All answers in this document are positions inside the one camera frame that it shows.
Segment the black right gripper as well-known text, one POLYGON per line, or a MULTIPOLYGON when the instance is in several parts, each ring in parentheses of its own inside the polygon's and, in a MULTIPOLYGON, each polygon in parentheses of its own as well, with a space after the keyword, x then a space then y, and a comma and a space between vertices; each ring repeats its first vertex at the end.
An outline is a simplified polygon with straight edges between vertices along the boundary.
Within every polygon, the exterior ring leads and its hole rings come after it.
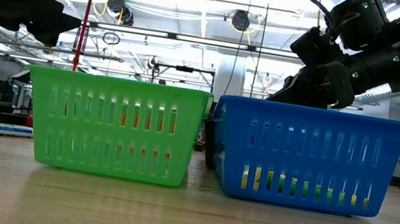
POLYGON ((305 66, 286 77, 282 89, 268 100, 334 109, 352 105, 354 90, 347 66, 340 60, 343 53, 319 31, 311 28, 291 44, 292 52, 305 66))

